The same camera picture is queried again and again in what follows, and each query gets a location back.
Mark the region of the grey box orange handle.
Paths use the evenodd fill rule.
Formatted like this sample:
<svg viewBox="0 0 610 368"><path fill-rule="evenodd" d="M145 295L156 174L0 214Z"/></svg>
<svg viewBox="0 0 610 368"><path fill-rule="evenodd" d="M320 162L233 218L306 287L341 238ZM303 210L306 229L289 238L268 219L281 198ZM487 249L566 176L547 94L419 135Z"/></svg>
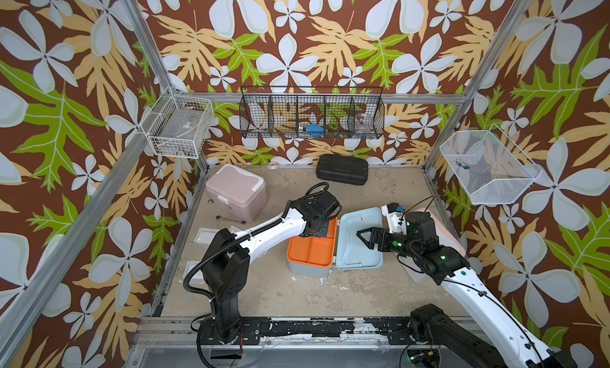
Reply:
<svg viewBox="0 0 610 368"><path fill-rule="evenodd" d="M322 279L333 267L341 271L379 269L382 253L370 250L357 232L381 225L381 209L368 208L332 220L324 237L294 237L286 254L288 268L294 274Z"/></svg>

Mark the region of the white and salmon first aid box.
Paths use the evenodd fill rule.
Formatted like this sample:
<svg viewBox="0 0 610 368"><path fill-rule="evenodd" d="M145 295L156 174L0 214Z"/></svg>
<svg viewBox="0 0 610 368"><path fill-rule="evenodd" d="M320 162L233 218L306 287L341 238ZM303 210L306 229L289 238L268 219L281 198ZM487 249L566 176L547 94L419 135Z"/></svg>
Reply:
<svg viewBox="0 0 610 368"><path fill-rule="evenodd" d="M439 238L439 244L441 246L451 247L455 250L458 250L462 257L466 258L467 254L465 248L460 243L459 239L456 238L454 234L444 226L444 223L440 221L434 214L430 214L430 217L435 222L435 230ZM430 278L426 274L424 274L418 266L416 266L413 258L399 257L399 260L406 265L404 269L414 283L429 284L431 282Z"/></svg>

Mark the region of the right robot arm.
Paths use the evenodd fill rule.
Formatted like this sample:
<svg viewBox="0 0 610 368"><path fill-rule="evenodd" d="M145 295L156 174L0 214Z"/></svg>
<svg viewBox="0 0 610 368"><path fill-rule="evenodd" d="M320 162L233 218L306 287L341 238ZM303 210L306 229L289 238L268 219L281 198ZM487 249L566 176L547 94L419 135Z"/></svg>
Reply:
<svg viewBox="0 0 610 368"><path fill-rule="evenodd" d="M456 238L430 212L389 212L387 228L357 231L369 249L411 258L416 269L448 292L488 337L487 341L427 304L411 312L416 341L449 348L472 367L575 367L572 357L533 335L479 279Z"/></svg>

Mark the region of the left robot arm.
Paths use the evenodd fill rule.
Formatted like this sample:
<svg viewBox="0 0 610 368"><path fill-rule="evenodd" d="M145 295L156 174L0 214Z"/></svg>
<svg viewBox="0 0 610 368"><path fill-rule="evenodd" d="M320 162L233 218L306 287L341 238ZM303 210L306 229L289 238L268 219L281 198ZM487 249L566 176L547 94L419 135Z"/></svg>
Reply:
<svg viewBox="0 0 610 368"><path fill-rule="evenodd" d="M250 263L293 237L321 235L338 217L342 206L329 188L327 182L313 185L304 196L288 201L281 214L253 228L237 233L223 228L187 272L183 287L208 299L211 329L221 343L233 342L241 331L238 294L246 286Z"/></svg>

